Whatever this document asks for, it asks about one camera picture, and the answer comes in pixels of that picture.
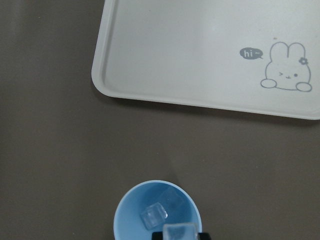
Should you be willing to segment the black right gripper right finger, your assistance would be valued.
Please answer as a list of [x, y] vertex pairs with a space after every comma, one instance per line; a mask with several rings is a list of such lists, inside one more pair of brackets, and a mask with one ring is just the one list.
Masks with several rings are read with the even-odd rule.
[[198, 239], [199, 240], [211, 240], [211, 236], [207, 232], [199, 232], [198, 233]]

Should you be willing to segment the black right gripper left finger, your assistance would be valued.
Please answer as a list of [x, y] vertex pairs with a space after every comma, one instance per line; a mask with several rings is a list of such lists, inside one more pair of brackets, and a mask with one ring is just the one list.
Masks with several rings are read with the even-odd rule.
[[163, 240], [163, 232], [162, 231], [153, 232], [151, 235], [151, 240]]

